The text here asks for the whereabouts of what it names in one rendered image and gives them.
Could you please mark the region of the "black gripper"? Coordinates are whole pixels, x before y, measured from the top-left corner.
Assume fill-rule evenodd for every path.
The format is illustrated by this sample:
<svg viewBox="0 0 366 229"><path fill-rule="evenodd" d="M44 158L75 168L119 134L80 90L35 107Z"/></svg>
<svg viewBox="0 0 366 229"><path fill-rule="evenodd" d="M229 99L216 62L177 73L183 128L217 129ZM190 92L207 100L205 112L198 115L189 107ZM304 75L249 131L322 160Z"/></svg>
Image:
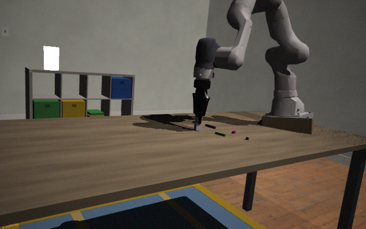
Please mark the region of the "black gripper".
<svg viewBox="0 0 366 229"><path fill-rule="evenodd" d="M201 131L202 119L205 116L210 97L207 96L207 89L210 89L210 81L194 80L195 93L193 93L193 113L195 114L194 130Z"/></svg>

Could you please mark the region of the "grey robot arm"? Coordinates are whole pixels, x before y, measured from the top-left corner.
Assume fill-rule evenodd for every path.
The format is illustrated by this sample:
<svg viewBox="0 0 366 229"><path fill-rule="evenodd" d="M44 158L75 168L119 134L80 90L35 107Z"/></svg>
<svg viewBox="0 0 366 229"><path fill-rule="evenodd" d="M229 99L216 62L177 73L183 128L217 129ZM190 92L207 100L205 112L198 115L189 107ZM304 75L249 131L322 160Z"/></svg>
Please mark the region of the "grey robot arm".
<svg viewBox="0 0 366 229"><path fill-rule="evenodd" d="M251 15L264 12L272 39L279 45L269 48L265 59L274 73L274 98L270 114L300 117L309 114L297 97L296 75L289 64L305 62L309 48L292 30L283 0L233 0L227 13L228 23L238 34L231 47L220 47L214 38L202 38L196 47L193 77L197 80L214 78L214 68L237 70L244 62L245 50L252 29Z"/></svg>

